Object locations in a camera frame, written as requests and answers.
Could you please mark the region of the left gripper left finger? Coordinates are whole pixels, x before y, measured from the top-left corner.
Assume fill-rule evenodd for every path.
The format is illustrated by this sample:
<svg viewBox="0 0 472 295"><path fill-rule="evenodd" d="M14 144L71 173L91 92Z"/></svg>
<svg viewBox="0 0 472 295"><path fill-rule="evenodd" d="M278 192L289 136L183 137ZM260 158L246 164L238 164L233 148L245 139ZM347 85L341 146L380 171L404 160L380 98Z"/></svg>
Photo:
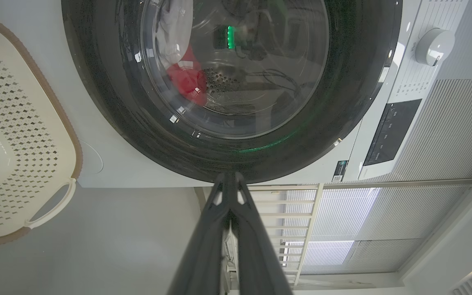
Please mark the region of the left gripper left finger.
<svg viewBox="0 0 472 295"><path fill-rule="evenodd" d="M229 201L223 192L228 173L220 174L203 207L166 295L223 295L222 243L229 228Z"/></svg>

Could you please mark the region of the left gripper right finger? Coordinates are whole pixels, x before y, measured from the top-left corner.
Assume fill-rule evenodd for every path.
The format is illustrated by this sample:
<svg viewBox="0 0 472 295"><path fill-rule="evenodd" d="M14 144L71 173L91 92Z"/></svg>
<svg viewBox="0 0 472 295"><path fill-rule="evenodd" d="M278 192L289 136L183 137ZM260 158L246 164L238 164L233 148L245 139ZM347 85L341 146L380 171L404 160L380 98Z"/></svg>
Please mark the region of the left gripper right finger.
<svg viewBox="0 0 472 295"><path fill-rule="evenodd" d="M240 295L293 295L250 191L230 173L230 219L238 239Z"/></svg>

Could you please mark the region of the black round glass washer door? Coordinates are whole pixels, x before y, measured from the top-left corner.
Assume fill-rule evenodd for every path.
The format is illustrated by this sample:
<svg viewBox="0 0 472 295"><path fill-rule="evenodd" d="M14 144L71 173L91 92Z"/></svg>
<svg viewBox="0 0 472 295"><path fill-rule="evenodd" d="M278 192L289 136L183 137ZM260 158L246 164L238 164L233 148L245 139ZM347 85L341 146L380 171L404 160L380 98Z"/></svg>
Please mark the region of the black round glass washer door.
<svg viewBox="0 0 472 295"><path fill-rule="evenodd" d="M205 182L251 183L313 164L372 105L402 20L400 0L194 0L202 69L277 69L301 87L272 109L225 116L184 98L159 59L163 0L61 0L80 78L112 127L157 164Z"/></svg>

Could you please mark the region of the red garment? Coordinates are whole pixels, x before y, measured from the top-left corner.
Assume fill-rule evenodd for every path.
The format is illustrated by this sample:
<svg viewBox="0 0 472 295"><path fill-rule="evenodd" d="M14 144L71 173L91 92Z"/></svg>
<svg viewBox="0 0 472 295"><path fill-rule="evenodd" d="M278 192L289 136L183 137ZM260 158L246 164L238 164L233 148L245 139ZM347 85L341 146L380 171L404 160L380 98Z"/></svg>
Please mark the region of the red garment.
<svg viewBox="0 0 472 295"><path fill-rule="evenodd" d="M207 78L189 45L183 58L166 70L178 92L199 106L207 103Z"/></svg>

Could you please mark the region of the white garment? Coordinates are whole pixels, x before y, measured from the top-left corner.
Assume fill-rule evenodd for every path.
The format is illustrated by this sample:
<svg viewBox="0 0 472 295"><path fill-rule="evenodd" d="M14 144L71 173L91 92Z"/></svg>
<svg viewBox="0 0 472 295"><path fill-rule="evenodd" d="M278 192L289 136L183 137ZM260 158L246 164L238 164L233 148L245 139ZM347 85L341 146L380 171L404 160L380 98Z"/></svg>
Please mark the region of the white garment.
<svg viewBox="0 0 472 295"><path fill-rule="evenodd" d="M191 40L194 0L163 0L156 30L159 59L167 70L184 58Z"/></svg>

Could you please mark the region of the white front-load washing machine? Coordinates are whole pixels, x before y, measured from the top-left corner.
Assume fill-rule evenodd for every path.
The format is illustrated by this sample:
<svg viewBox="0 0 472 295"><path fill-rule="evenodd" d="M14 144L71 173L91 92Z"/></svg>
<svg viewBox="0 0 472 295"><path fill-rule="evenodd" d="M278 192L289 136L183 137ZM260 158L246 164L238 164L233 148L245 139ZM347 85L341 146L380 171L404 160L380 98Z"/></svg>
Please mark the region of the white front-load washing machine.
<svg viewBox="0 0 472 295"><path fill-rule="evenodd" d="M0 0L82 149L82 187L369 179L435 75L405 69L464 0Z"/></svg>

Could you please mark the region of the stainless steel washing machine drum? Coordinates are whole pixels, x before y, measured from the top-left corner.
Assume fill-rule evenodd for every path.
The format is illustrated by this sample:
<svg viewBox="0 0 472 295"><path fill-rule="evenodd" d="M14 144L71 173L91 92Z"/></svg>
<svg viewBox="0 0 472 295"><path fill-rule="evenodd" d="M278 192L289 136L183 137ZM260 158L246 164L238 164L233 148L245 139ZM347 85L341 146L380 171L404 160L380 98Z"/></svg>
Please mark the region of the stainless steel washing machine drum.
<svg viewBox="0 0 472 295"><path fill-rule="evenodd" d="M221 65L205 68L207 102L205 109L225 116L243 116L272 109L281 95L298 101L300 85L285 73L267 68L247 72L240 67Z"/></svg>

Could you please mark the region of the black washing machine control panel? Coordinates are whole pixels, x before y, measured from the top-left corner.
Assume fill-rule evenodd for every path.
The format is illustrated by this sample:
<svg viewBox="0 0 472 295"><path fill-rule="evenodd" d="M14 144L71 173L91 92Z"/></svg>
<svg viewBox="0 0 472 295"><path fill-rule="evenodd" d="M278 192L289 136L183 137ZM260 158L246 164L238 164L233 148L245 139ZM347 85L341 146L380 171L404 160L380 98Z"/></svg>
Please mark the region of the black washing machine control panel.
<svg viewBox="0 0 472 295"><path fill-rule="evenodd" d="M418 99L386 104L363 166L395 159L421 101Z"/></svg>

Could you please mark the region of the cream perforated basket brown rim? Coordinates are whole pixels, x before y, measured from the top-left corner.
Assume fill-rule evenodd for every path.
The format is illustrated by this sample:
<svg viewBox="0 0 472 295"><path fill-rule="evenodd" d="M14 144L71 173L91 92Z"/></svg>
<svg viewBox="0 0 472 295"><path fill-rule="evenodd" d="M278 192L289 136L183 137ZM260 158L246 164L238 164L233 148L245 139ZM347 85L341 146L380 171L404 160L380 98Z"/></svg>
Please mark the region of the cream perforated basket brown rim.
<svg viewBox="0 0 472 295"><path fill-rule="evenodd" d="M0 23L0 245L61 212L82 163L76 132L50 84Z"/></svg>

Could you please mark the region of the white control dial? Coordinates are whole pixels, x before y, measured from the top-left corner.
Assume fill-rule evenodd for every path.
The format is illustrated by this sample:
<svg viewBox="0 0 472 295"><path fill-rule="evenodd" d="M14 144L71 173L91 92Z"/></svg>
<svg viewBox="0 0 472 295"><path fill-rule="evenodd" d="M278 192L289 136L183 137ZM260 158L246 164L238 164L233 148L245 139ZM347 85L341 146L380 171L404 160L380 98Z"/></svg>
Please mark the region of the white control dial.
<svg viewBox="0 0 472 295"><path fill-rule="evenodd" d="M415 51L415 60L431 67L444 61L455 45L455 34L450 30L433 28L419 40Z"/></svg>

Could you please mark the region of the small black QR sticker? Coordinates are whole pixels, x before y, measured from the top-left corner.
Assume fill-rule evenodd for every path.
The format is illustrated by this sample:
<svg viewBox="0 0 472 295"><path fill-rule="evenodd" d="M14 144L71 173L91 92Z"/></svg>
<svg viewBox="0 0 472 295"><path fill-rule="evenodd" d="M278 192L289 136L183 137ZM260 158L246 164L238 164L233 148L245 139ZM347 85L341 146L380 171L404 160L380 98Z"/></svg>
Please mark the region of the small black QR sticker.
<svg viewBox="0 0 472 295"><path fill-rule="evenodd" d="M348 166L348 161L338 161L333 173L332 182L342 182Z"/></svg>

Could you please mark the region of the cream window frame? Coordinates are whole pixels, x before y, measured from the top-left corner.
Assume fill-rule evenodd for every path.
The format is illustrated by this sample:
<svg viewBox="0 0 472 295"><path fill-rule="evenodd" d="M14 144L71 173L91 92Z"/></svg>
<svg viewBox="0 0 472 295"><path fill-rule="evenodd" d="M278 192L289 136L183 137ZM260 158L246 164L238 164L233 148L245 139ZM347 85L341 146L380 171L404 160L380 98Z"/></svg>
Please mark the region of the cream window frame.
<svg viewBox="0 0 472 295"><path fill-rule="evenodd" d="M280 266L294 289L363 289L397 272L472 179L250 186Z"/></svg>

